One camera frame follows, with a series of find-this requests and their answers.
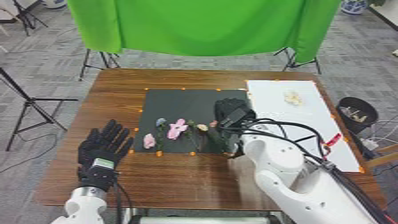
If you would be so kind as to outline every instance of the black mat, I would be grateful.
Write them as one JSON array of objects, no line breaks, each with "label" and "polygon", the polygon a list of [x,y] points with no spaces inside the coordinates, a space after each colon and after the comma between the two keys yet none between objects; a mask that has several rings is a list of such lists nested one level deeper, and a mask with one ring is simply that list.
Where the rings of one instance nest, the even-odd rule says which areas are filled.
[{"label": "black mat", "polygon": [[[165,118],[166,128],[163,131],[163,152],[186,153],[195,150],[188,137],[181,134],[175,140],[166,139],[168,124],[177,119],[193,120],[195,124],[209,124],[214,120],[213,105],[214,101],[225,98],[238,98],[246,101],[246,92],[239,90],[149,90],[145,94],[143,112],[140,116],[138,133],[134,135],[134,151],[154,152],[156,147],[143,149],[143,136],[152,134],[156,137],[156,120]],[[209,129],[207,135],[202,137],[193,133],[193,141],[200,146],[198,152],[220,153],[222,147],[216,142],[218,133]]]}]

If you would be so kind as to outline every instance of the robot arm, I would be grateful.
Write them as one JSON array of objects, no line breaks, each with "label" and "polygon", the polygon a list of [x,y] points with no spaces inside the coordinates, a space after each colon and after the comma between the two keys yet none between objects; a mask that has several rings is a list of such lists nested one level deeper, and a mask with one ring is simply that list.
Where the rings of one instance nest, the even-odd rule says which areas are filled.
[{"label": "robot arm", "polygon": [[58,217],[51,224],[102,224],[99,214],[106,209],[106,192],[117,181],[115,166],[133,144],[127,135],[127,129],[113,120],[101,132],[97,129],[90,131],[78,147],[79,187],[63,206],[67,217]]},{"label": "robot arm", "polygon": [[67,218],[58,217],[51,224],[102,224],[99,214],[106,209],[104,197],[106,192],[99,188],[76,188],[65,202]]},{"label": "robot arm", "polygon": [[317,169],[296,146],[266,136],[241,135],[243,153],[255,165],[253,179],[284,213],[300,224],[376,223],[365,209]]}]

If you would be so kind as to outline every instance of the white paper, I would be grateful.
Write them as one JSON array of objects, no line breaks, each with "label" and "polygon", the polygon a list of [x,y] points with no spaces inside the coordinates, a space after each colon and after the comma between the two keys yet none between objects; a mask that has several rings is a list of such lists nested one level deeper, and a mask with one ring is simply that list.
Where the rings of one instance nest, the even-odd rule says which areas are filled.
[{"label": "white paper", "polygon": [[[319,132],[325,142],[330,141],[335,134],[341,133],[341,130],[330,116],[314,82],[250,80],[246,82],[246,87],[257,118],[271,118],[278,121],[305,124]],[[301,100],[301,105],[298,106],[284,101],[284,94],[289,92],[298,94]],[[280,134],[280,129],[275,125],[268,125],[268,128],[275,134]],[[298,127],[284,126],[284,130],[291,140],[310,135],[310,132]],[[300,145],[309,153],[319,156],[314,138],[301,141]],[[335,164],[341,171],[358,172],[357,159],[342,137],[332,146],[326,159]]]}]

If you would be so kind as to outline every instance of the cable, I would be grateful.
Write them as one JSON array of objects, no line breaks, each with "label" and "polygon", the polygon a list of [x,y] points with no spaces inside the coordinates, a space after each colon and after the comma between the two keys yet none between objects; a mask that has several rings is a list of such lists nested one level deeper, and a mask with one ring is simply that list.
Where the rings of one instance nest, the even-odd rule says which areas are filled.
[{"label": "cable", "polygon": [[392,170],[396,167],[398,167],[398,164],[396,164],[394,166],[390,166],[387,169],[383,169],[383,170],[378,172],[378,174],[373,174],[373,176],[378,176],[378,175],[383,173],[383,171]]},{"label": "cable", "polygon": [[325,141],[323,141],[323,138],[321,138],[321,135],[319,135],[317,131],[307,125],[293,123],[293,122],[282,122],[282,121],[257,122],[255,124],[273,124],[273,125],[278,124],[278,125],[287,125],[287,126],[294,126],[294,127],[300,127],[303,129],[307,129],[316,135],[316,138],[317,138],[317,152],[319,152],[319,156],[321,156],[323,160],[326,160],[323,149],[321,149],[321,144],[323,144]]},{"label": "cable", "polygon": [[115,192],[115,224],[120,224],[120,192],[117,182],[113,182],[113,192]]},{"label": "cable", "polygon": [[392,139],[389,139],[389,138],[380,138],[380,137],[374,137],[373,139],[380,139],[380,141],[389,141],[389,142],[392,142],[392,143],[396,143],[398,144],[398,141],[394,141]]},{"label": "cable", "polygon": [[394,197],[394,199],[389,201],[389,203],[387,203],[387,207],[389,207],[389,205],[394,203],[396,200],[398,200],[398,197]]},{"label": "cable", "polygon": [[[273,120],[273,119],[269,119],[269,118],[252,119],[250,121],[252,121],[252,122],[257,122],[257,121],[261,121],[261,120],[266,120],[266,121],[273,121],[273,122],[275,122],[275,120]],[[285,131],[284,131],[282,125],[280,125],[280,124],[277,124],[277,127],[278,127],[280,132],[282,132],[282,137],[284,137],[284,138],[287,138],[287,134],[285,134]]]},{"label": "cable", "polygon": [[309,135],[307,137],[296,139],[294,142],[301,142],[301,141],[305,141],[307,139],[310,139],[310,138],[314,138],[314,137],[316,137],[316,135]]},{"label": "cable", "polygon": [[380,126],[380,128],[376,129],[376,131],[369,134],[369,136],[365,138],[369,138],[371,136],[376,135],[376,132],[381,130],[383,126],[389,124],[389,122],[396,119],[398,114],[394,115],[394,117],[387,120],[385,124]]},{"label": "cable", "polygon": [[51,151],[51,149],[54,148],[56,146],[56,142],[58,142],[58,138],[56,138],[56,135],[54,134],[47,134],[46,136],[53,135],[54,136],[54,141],[53,141],[53,145],[51,147],[46,149],[46,151],[37,155],[33,156],[31,158],[28,158],[26,160],[23,160],[19,163],[15,163],[12,166],[8,166],[1,171],[0,171],[0,174],[8,170],[12,169],[15,166],[19,166],[23,163],[26,163],[30,160],[37,159],[40,156],[44,156],[44,154]]},{"label": "cable", "polygon": [[117,183],[117,187],[118,187],[120,192],[122,192],[122,194],[124,194],[124,197],[126,197],[126,199],[127,199],[127,208],[131,209],[131,208],[133,208],[133,202],[131,202],[131,199],[129,199],[127,192],[126,192],[126,190],[124,190],[124,188],[122,188],[122,186],[120,186],[118,183]]},{"label": "cable", "polygon": [[[301,124],[291,124],[291,122],[277,122],[280,125],[291,125],[291,126],[296,126],[296,127],[301,127],[305,128],[307,130],[312,131],[312,133],[316,133],[316,139],[317,139],[317,145],[321,144],[323,142],[323,139],[321,139],[321,136],[319,136],[319,133],[316,130],[312,130],[310,127],[307,127],[305,125]],[[346,190],[351,192],[355,198],[357,198],[357,201],[360,202],[362,206],[364,206],[364,209],[373,217],[373,219],[376,220],[378,223],[390,223],[390,220],[389,220],[389,216],[383,214],[381,212],[381,209],[378,207],[378,205],[374,204],[374,202],[371,201],[367,195],[364,194],[357,184],[351,182],[351,180],[346,178],[341,170],[337,169],[337,167],[333,166],[332,168],[326,168],[323,166],[323,162],[325,162],[325,158],[319,158],[316,157],[314,155],[309,154],[307,150],[303,149],[303,147],[298,145],[298,143],[285,139],[284,137],[269,134],[268,132],[261,132],[259,130],[253,130],[253,129],[248,129],[248,128],[222,128],[222,130],[225,131],[239,131],[239,134],[246,134],[246,135],[262,135],[262,136],[268,136],[268,137],[273,137],[284,141],[287,141],[291,144],[294,144],[294,146],[298,147],[298,149],[301,150],[303,152],[303,156],[310,157],[312,160],[319,163],[319,167],[325,169],[325,171],[330,173],[337,183],[344,186]]]},{"label": "cable", "polygon": [[398,129],[398,125],[394,126],[394,128],[392,128],[389,134],[381,137],[381,139],[380,139],[376,142],[380,142],[380,141],[392,135],[396,129]]}]

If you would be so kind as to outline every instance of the metal stand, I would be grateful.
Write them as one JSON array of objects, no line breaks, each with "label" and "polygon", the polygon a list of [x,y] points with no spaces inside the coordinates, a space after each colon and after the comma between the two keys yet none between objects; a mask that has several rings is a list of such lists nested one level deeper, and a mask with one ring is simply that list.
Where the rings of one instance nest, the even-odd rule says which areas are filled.
[{"label": "metal stand", "polygon": [[21,7],[21,4],[15,0],[12,0],[15,10],[17,10],[17,17],[23,24],[24,33],[28,36],[28,29],[35,29],[35,21],[42,24],[44,27],[47,27],[46,23],[39,20],[39,18],[33,16],[33,14],[26,11],[26,9]]},{"label": "metal stand", "polygon": [[[21,113],[19,113],[19,117],[17,117],[17,122],[15,122],[15,127],[14,127],[14,130],[12,130],[12,135],[10,135],[10,139],[8,139],[8,144],[7,144],[7,148],[5,148],[5,151],[8,151],[10,149],[10,145],[12,145],[12,142],[14,142],[14,138],[15,138],[15,135],[24,132],[26,130],[37,128],[39,126],[42,126],[44,124],[54,124],[60,129],[63,131],[67,131],[65,127],[62,126],[62,124],[58,123],[58,121],[54,120],[54,114],[56,114],[56,111],[58,111],[58,108],[60,108],[60,105],[65,101],[78,101],[78,99],[60,99],[60,98],[33,98],[28,96],[28,94],[24,93],[19,85],[15,84],[7,72],[3,71],[3,69],[0,68],[0,74],[3,76],[3,82],[5,82],[5,85],[8,86],[8,88],[15,91],[17,95],[23,97],[24,99],[24,104],[23,104],[23,109],[21,109]],[[56,108],[53,110],[53,113],[47,114],[47,112],[44,111],[44,109],[40,108],[40,106],[37,105],[35,101],[56,101],[58,104],[56,104]],[[24,127],[24,128],[19,128],[21,127],[21,121],[23,121],[23,117],[26,115],[26,109],[31,108],[35,109],[40,117],[44,118],[44,121],[37,124],[33,124],[31,126]]]},{"label": "metal stand", "polygon": [[296,63],[294,63],[294,53],[293,53],[293,55],[289,56],[287,48],[282,48],[282,49],[275,52],[273,56],[278,55],[282,52],[285,53],[285,56],[287,56],[287,63],[285,63],[285,65],[284,65],[282,72],[287,70],[287,68],[298,68],[301,65],[307,65],[307,64],[314,63],[316,70],[317,70],[317,74],[321,75],[317,58],[314,57],[312,61],[309,61],[309,62],[305,62],[305,63],[301,63],[301,64],[296,64]]},{"label": "metal stand", "polygon": [[[115,59],[113,59],[113,56],[118,58],[118,55],[113,54],[113,56],[111,56],[111,54],[106,53],[106,54],[108,54],[108,60],[106,60],[104,53],[102,53],[102,52],[97,52],[97,53],[99,53],[99,55],[101,55],[104,68],[110,68],[110,64],[111,64],[111,63],[115,64],[115,68],[120,68],[118,63],[117,63],[117,61],[115,61]],[[99,67],[95,67],[95,66],[92,66],[92,65],[86,64],[88,57],[90,57],[90,49],[86,49],[86,51],[85,51],[83,66],[81,66],[81,71],[79,71],[79,75],[78,75],[78,81],[83,80],[83,73],[85,73],[85,69],[86,69],[86,68],[95,68],[95,69],[102,70],[102,68],[99,68]]]}]

